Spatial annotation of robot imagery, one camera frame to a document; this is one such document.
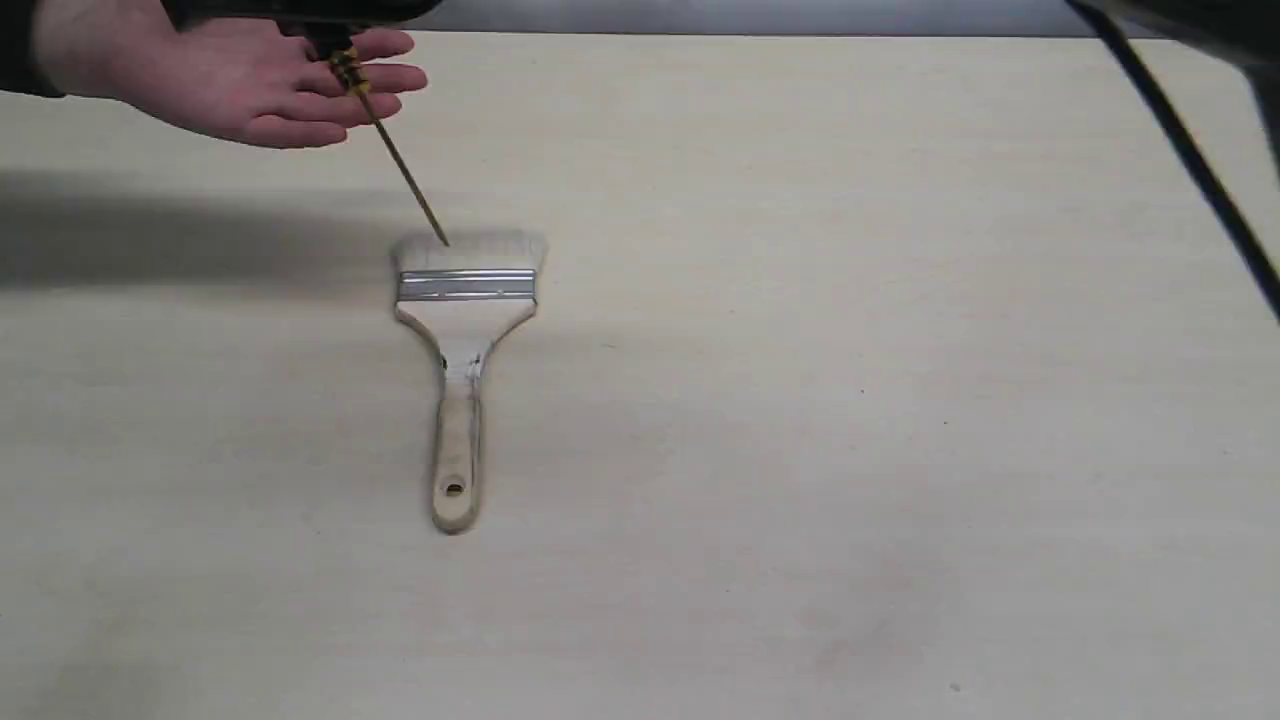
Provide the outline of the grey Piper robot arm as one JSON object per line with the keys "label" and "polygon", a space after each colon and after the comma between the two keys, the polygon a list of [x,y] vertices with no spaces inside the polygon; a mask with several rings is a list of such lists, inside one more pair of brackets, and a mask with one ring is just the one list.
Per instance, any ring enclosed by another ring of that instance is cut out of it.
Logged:
{"label": "grey Piper robot arm", "polygon": [[[165,1],[178,31],[214,19],[273,23],[305,38],[328,61],[372,27],[402,26],[435,12],[438,1]],[[1204,195],[1220,191],[1198,145],[1117,23],[1172,38],[1240,70],[1251,82],[1274,151],[1277,150],[1277,3],[1275,1],[1069,1],[1066,4],[1115,56],[1152,111],[1192,179]]]}

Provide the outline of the person's bare hand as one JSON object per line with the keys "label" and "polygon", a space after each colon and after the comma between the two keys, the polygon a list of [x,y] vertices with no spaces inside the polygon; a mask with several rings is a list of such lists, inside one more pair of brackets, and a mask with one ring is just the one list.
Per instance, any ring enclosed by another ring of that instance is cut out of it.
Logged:
{"label": "person's bare hand", "polygon": [[[384,120],[428,74],[404,61],[415,42],[402,29],[358,35]],[[262,149],[342,143],[371,122],[308,44],[268,20],[210,20],[180,32],[159,1],[41,1],[35,46],[64,97],[133,108],[165,124]]]}

